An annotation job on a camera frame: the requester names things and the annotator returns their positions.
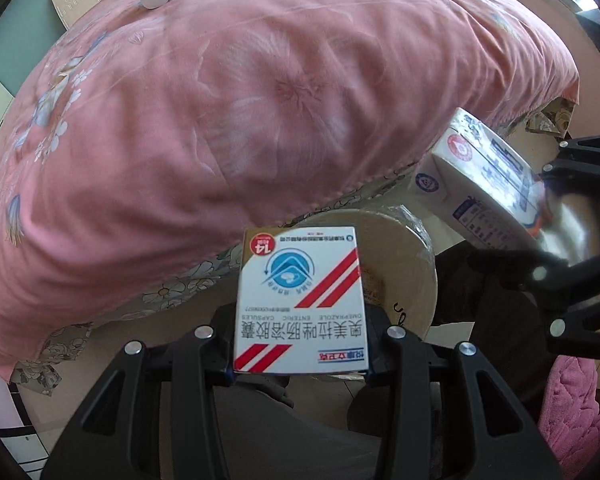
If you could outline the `white milk carton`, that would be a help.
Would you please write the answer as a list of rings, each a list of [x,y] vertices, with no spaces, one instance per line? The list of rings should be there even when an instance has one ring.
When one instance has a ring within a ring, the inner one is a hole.
[[[541,231],[553,220],[540,176],[461,108],[422,156],[408,192],[481,249],[538,250]]]

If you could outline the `white medicine box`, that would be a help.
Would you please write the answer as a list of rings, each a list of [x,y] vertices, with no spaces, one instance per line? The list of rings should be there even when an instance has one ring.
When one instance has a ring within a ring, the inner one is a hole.
[[[369,365],[355,229],[247,231],[236,301],[234,370],[338,375],[364,373]]]

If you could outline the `pink fluffy cloth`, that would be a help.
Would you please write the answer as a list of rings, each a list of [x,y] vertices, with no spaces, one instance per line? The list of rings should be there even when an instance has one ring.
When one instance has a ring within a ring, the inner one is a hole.
[[[575,479],[600,450],[596,363],[558,356],[548,375],[539,430],[565,479]]]

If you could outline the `pink floral bed sheet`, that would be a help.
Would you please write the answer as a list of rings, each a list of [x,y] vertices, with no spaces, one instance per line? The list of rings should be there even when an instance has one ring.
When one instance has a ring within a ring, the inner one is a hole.
[[[414,166],[458,108],[579,101],[517,0],[104,0],[0,128],[0,377],[47,338]]]

